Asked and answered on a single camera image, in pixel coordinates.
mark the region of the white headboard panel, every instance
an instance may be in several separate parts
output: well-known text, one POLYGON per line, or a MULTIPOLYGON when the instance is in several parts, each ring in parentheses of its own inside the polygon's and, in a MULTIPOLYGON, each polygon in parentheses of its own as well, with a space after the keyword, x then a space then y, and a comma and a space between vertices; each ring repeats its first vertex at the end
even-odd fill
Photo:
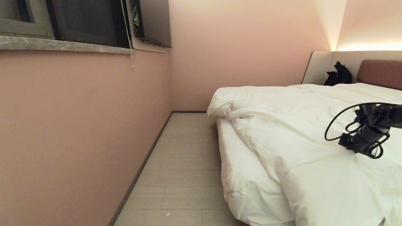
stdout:
POLYGON ((336 71, 334 65, 337 61, 344 64, 349 69, 353 76, 353 81, 356 82, 360 64, 363 60, 367 59, 402 60, 402 51, 315 51, 312 54, 302 83, 317 85, 324 84, 328 78, 326 72, 336 71))

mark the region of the floor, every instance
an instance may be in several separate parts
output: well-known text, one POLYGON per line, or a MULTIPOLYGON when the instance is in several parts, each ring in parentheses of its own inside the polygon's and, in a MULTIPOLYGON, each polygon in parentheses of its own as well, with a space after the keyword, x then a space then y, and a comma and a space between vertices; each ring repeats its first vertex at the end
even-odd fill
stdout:
POLYGON ((174 113, 115 226, 247 226, 223 196, 216 124, 174 113))

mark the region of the brown headboard cushion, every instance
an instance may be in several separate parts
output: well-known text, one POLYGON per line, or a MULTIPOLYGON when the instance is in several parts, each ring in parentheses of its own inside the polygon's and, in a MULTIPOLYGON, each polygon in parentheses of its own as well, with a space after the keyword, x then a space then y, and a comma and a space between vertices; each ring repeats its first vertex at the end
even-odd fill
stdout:
POLYGON ((402 61, 363 60, 357 81, 402 90, 402 61))

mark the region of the black bag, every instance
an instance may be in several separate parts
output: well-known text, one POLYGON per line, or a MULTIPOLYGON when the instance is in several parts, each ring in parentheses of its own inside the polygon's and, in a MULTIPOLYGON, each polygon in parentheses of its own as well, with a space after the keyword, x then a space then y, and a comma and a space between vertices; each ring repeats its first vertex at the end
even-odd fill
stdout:
POLYGON ((325 86, 334 86, 339 83, 350 84, 352 83, 352 74, 350 71, 342 65, 339 61, 335 64, 336 72, 327 72, 328 79, 325 81, 325 86))

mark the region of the baseboard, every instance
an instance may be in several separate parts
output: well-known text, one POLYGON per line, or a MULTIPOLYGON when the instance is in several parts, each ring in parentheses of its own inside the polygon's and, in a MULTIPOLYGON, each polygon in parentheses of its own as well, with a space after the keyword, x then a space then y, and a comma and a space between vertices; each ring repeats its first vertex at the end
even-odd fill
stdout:
POLYGON ((172 111, 172 113, 206 113, 207 111, 172 111))
POLYGON ((162 129, 160 130, 158 136, 156 137, 156 140, 155 140, 154 144, 152 145, 152 147, 151 147, 150 151, 148 152, 147 156, 145 157, 144 162, 142 163, 138 173, 135 175, 133 181, 131 182, 130 187, 128 188, 126 194, 124 195, 123 200, 121 201, 119 207, 117 208, 115 214, 113 215, 112 220, 110 220, 108 226, 114 226, 114 224, 116 223, 117 218, 119 217, 121 211, 123 210, 123 207, 124 207, 125 203, 127 202, 128 197, 130 196, 131 192, 134 189, 135 183, 138 181, 139 176, 141 175, 145 165, 147 164, 147 161, 150 158, 150 156, 152 154, 152 151, 154 150, 154 148, 156 146, 156 143, 158 142, 160 136, 162 135, 162 132, 165 129, 166 125, 168 124, 169 119, 170 119, 170 117, 172 116, 173 113, 174 113, 173 111, 170 113, 168 119, 166 120, 165 124, 163 125, 162 129))

